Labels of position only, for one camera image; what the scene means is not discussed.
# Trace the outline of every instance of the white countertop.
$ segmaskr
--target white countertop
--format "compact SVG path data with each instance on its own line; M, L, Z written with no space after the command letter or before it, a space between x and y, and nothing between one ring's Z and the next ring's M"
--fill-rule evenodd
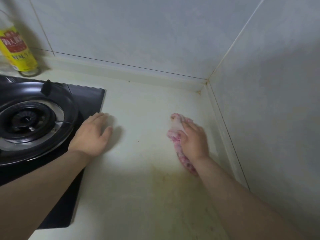
M56 70L37 79L105 88L102 112L110 114L114 135L112 147L85 170L71 225L36 230L30 240L227 239L201 181L166 137L172 113L208 124L203 96Z

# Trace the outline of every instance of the burner cap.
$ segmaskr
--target burner cap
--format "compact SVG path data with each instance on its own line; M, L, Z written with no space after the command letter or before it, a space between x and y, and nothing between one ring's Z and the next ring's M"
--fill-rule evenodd
M0 137L12 143L26 143L49 133L55 125L55 113L38 102L22 102L0 113Z

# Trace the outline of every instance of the pink cloth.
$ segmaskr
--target pink cloth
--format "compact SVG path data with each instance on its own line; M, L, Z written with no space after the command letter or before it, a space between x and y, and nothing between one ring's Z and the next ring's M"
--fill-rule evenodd
M182 122L193 122L193 120L184 117L181 114L173 113L171 115L171 129L167 133L167 137L171 139L174 143L174 149L177 152L178 158L182 165L193 175L198 175L195 167L192 165L190 160L183 154L182 147L181 147L181 139L178 131L185 132Z

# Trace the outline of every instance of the gas stove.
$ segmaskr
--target gas stove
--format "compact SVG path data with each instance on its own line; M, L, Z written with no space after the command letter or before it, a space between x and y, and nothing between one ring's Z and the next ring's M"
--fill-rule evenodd
M0 185L64 154L82 122L100 112L105 89L0 75ZM39 229L68 227L82 170Z

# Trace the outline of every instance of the red label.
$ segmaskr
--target red label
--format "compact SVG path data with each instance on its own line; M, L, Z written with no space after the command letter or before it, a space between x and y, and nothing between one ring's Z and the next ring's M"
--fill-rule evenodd
M0 36L0 39L10 53L21 52L27 48L18 32L8 30L4 33L4 36Z

